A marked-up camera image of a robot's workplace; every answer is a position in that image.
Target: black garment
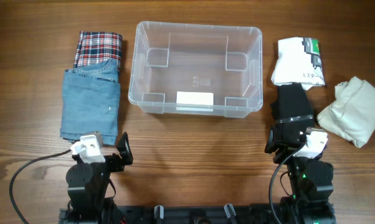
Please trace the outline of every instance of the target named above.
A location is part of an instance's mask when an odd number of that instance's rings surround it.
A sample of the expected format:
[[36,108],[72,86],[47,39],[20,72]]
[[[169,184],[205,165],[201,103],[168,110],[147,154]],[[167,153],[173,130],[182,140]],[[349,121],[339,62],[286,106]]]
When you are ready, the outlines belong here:
[[[270,104],[272,116],[277,121],[278,137],[288,145],[300,145],[300,132],[307,127],[314,127],[313,109],[300,83],[277,87],[277,100]],[[312,115],[310,119],[278,123],[280,119]]]

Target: transparent box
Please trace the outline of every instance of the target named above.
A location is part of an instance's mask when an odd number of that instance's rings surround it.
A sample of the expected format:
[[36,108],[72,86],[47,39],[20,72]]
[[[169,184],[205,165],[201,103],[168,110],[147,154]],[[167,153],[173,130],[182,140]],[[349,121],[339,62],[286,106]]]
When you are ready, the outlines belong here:
[[256,27],[140,22],[129,101],[147,113],[244,118],[262,98]]

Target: plaid shirt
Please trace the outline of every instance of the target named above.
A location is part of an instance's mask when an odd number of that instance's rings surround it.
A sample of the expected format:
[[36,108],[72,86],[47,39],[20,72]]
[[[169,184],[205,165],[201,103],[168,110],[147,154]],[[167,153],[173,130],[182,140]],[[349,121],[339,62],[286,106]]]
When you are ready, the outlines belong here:
[[117,60],[121,67],[121,41],[123,37],[113,32],[80,31],[80,40],[75,54],[74,68],[92,65],[110,58]]

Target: blue denim fabric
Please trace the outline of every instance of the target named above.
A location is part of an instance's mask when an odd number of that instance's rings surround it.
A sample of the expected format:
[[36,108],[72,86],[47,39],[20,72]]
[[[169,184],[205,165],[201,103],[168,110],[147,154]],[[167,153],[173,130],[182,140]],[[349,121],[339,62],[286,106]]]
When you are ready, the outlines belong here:
[[60,137],[79,140],[99,131],[105,144],[115,145],[120,90],[115,59],[66,70]]

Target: wood grain surface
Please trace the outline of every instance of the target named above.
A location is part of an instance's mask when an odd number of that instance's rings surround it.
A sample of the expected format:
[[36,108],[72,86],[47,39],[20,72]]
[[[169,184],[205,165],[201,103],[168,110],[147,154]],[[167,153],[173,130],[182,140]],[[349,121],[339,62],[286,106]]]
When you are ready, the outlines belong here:
[[[263,34],[263,108],[245,119],[145,114],[128,101],[136,25],[164,21],[256,26]],[[277,40],[320,42],[327,87],[309,90],[317,112],[334,86],[353,76],[375,86],[375,1],[119,1],[0,4],[0,223],[20,223],[9,180],[27,161],[67,150],[59,138],[63,71],[73,65],[80,30],[123,36],[118,132],[128,132],[134,164],[112,174],[118,205],[267,203],[276,165],[263,149],[273,123],[270,81]],[[107,147],[105,154],[115,149]],[[335,167],[330,197],[338,223],[375,223],[375,132],[361,149],[330,134],[323,161]],[[21,172],[16,202],[31,223],[57,223],[69,201],[70,155]],[[274,201],[284,192],[278,183]]]

